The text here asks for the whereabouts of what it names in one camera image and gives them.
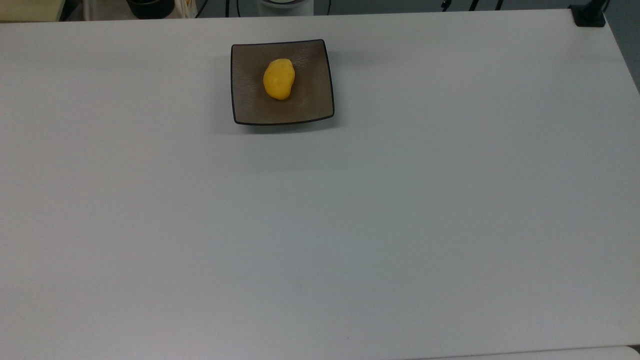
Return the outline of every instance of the floor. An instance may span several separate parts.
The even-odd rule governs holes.
[[[230,16],[236,17],[236,0],[231,1]],[[257,16],[257,0],[238,0],[243,17]],[[331,1],[330,14],[439,12],[440,0],[315,0],[316,15],[326,14]],[[557,9],[569,4],[586,4],[588,0],[504,0],[503,10]],[[449,11],[467,11],[472,0],[452,0]],[[480,0],[476,11],[490,11],[497,0]],[[223,17],[225,2],[209,0],[201,17]],[[636,87],[640,88],[640,1],[611,0],[606,12],[609,25],[616,36]]]

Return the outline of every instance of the potato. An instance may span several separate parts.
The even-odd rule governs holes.
[[[296,71],[289,59],[273,60],[264,71],[262,83],[267,94],[274,99],[284,100],[291,95]]]

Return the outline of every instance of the square plate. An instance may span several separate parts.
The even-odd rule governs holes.
[[[286,100],[270,97],[262,84],[267,66],[279,58],[290,59],[296,71]],[[233,45],[231,102],[234,121],[243,125],[299,124],[332,117],[333,85],[324,40]]]

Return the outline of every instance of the black cable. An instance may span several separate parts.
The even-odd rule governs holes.
[[[196,18],[200,17],[200,14],[202,13],[202,10],[204,10],[204,7],[207,6],[208,2],[209,2],[209,0],[204,0],[204,3],[202,3],[202,7],[200,8],[200,11],[198,11],[198,13],[196,14]]]
[[[451,6],[451,0],[444,0],[442,1],[442,5],[440,5],[440,7],[442,8],[442,12],[447,11],[447,9]]]

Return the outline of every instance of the white table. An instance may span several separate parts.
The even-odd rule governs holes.
[[[308,38],[336,116],[234,124],[231,45]],[[2,359],[640,343],[640,97],[608,27],[0,24],[0,64]]]

